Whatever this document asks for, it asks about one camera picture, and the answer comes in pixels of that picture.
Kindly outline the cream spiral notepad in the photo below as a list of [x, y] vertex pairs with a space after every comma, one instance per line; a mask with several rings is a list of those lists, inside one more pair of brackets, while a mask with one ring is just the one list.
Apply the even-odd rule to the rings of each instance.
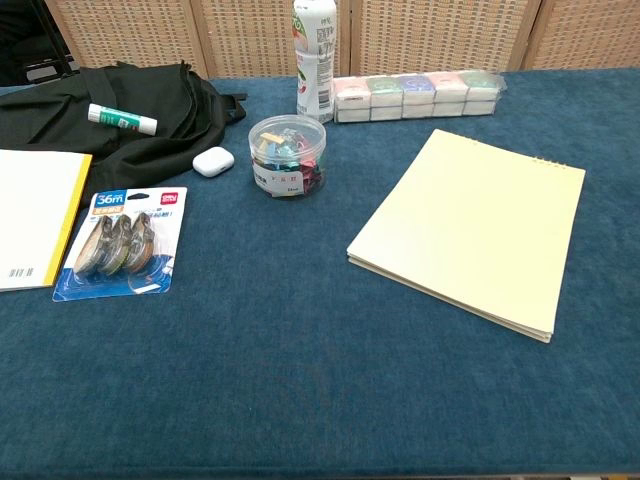
[[580, 168], [435, 130], [348, 259], [549, 342], [584, 177]]

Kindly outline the white book with yellow spine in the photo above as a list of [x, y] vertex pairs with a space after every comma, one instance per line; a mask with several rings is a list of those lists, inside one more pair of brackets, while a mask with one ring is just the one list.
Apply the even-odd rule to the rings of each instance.
[[0, 149], [0, 292], [54, 284], [91, 161]]

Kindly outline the clear tub of binder clips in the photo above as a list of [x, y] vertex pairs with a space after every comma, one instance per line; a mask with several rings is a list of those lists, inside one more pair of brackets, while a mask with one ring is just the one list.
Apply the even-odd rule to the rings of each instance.
[[255, 184], [272, 198], [303, 197], [325, 182], [325, 127], [309, 117], [278, 115], [248, 134]]

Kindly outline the blue table cloth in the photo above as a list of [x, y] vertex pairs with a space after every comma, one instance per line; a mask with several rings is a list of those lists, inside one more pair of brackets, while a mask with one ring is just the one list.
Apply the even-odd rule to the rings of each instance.
[[[188, 190], [168, 292], [0, 294], [0, 480], [640, 474], [640, 68], [512, 72], [488, 117], [329, 125], [327, 180], [272, 199], [247, 136]], [[586, 172], [550, 343], [349, 263], [434, 129]]]

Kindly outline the white earbuds case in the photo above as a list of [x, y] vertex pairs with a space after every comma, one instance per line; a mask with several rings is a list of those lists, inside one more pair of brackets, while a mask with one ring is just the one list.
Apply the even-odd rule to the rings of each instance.
[[234, 163], [235, 158], [231, 152], [215, 146], [196, 155], [192, 167], [200, 175], [212, 178], [232, 168]]

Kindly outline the pack of tissue packets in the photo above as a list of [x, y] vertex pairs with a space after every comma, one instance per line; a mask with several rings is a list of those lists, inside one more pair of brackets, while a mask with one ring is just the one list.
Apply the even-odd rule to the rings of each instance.
[[484, 70], [340, 77], [333, 86], [336, 123], [486, 116], [507, 89]]

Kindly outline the white drink bottle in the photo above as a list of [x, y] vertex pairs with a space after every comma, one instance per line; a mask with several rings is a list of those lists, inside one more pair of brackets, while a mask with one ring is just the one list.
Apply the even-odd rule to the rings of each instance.
[[334, 115], [335, 0], [294, 0], [292, 34], [297, 65], [297, 112], [320, 123]]

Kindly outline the correction tape blister pack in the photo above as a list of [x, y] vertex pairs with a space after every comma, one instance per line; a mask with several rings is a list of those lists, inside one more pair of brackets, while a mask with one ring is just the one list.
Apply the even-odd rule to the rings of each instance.
[[157, 187], [94, 194], [52, 300], [167, 292], [187, 192], [185, 187]]

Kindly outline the black backpack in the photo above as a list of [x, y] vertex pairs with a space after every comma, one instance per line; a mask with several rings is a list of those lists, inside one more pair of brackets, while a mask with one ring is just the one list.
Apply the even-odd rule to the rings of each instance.
[[83, 68], [0, 96], [0, 149], [91, 157], [81, 203], [153, 186], [192, 167], [245, 118], [243, 93], [222, 94], [186, 63]]

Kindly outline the wooden woven folding screen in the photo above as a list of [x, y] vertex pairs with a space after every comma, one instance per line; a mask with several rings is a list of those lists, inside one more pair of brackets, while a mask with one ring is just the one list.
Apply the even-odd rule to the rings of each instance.
[[[296, 72], [293, 0], [45, 0], [74, 60]], [[640, 0], [336, 0], [338, 75], [640, 67]]]

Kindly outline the white green glue stick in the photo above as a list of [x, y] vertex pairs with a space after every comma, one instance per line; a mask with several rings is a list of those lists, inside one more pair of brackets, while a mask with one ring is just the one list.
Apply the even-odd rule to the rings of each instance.
[[156, 119], [94, 103], [89, 104], [87, 118], [90, 122], [133, 130], [150, 136], [155, 136], [157, 131]]

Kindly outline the black chair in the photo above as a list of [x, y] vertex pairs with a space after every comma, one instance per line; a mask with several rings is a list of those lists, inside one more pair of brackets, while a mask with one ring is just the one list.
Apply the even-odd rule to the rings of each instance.
[[0, 0], [0, 87], [29, 84], [29, 66], [68, 76], [61, 53], [71, 55], [45, 0]]

